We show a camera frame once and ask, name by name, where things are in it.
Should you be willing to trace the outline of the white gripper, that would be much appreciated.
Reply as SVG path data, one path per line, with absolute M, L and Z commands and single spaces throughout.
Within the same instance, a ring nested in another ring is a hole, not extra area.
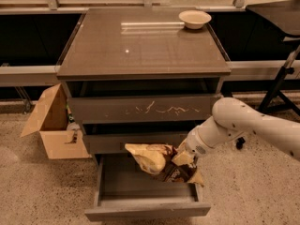
M 212 151 L 215 148 L 215 141 L 215 135 L 210 127 L 196 126 L 177 147 L 178 153 L 172 158 L 172 162 L 177 166 L 191 164 L 194 157 L 203 158 Z

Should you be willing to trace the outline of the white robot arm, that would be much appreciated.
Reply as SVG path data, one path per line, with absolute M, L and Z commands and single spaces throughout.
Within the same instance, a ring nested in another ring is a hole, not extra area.
M 217 145 L 250 133 L 277 149 L 300 160 L 300 124 L 255 111 L 243 101 L 224 97 L 212 108 L 212 115 L 192 129 L 180 144 L 172 162 L 177 166 L 192 164 Z

